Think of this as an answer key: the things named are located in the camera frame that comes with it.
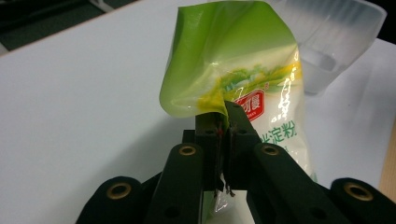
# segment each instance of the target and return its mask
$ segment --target snack bag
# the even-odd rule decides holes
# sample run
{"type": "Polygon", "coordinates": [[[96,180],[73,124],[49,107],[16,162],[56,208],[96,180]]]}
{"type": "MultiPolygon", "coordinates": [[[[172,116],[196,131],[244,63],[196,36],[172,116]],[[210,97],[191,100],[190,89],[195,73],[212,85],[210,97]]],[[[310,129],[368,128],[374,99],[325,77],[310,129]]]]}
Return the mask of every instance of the snack bag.
{"type": "Polygon", "coordinates": [[[240,104],[263,142],[285,148],[315,179],[304,136],[304,83],[290,29],[261,1],[180,7],[160,93],[174,117],[227,116],[240,104]]]}

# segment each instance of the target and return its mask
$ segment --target green plastic bag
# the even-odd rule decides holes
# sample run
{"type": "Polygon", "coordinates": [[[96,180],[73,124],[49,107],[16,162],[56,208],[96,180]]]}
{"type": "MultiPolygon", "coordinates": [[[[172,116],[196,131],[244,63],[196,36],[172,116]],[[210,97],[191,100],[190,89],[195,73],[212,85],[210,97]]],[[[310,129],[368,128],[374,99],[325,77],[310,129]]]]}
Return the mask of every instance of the green plastic bag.
{"type": "Polygon", "coordinates": [[[261,1],[180,7],[160,93],[171,116],[244,107],[263,142],[285,148],[315,179],[304,136],[304,83],[296,40],[261,1]]]}

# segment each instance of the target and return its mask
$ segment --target white table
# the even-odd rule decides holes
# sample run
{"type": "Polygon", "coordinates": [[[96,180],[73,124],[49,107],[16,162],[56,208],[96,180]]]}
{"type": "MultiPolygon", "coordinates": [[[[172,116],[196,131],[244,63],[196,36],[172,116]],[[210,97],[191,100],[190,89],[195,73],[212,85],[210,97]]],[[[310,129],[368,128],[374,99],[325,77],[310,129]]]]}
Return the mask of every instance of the white table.
{"type": "MultiPolygon", "coordinates": [[[[143,0],[0,56],[0,223],[74,223],[104,181],[157,174],[193,119],[159,91],[177,6],[143,0]]],[[[396,114],[396,46],[377,39],[322,94],[306,96],[318,182],[378,185],[396,114]]]]}

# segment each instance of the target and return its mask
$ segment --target plastic container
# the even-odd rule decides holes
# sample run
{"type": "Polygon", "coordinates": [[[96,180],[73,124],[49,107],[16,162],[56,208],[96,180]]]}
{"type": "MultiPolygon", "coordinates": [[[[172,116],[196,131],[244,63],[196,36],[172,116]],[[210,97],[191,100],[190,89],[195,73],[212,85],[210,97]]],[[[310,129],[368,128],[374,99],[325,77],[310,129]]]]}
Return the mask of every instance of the plastic container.
{"type": "Polygon", "coordinates": [[[265,0],[293,32],[304,91],[319,93],[375,41],[387,12],[361,0],[265,0]]]}

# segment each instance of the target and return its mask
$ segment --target brass screw hole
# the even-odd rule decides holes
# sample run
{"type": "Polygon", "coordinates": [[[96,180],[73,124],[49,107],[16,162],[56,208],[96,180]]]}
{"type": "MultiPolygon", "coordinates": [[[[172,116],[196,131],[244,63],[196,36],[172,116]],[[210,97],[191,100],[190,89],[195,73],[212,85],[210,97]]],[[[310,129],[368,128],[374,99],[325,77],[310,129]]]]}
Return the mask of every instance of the brass screw hole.
{"type": "Polygon", "coordinates": [[[373,194],[368,189],[351,182],[345,183],[344,191],[350,196],[365,202],[369,202],[374,198],[373,194]]]}
{"type": "Polygon", "coordinates": [[[131,192],[131,190],[131,185],[128,183],[116,183],[108,188],[106,195],[109,199],[118,200],[126,197],[131,192]]]}
{"type": "Polygon", "coordinates": [[[275,147],[263,147],[262,152],[270,156],[276,156],[279,154],[279,150],[275,147]]]}
{"type": "Polygon", "coordinates": [[[180,153],[180,155],[183,155],[183,156],[190,156],[190,155],[195,154],[195,152],[196,152],[195,147],[181,147],[178,150],[178,153],[180,153]]]}

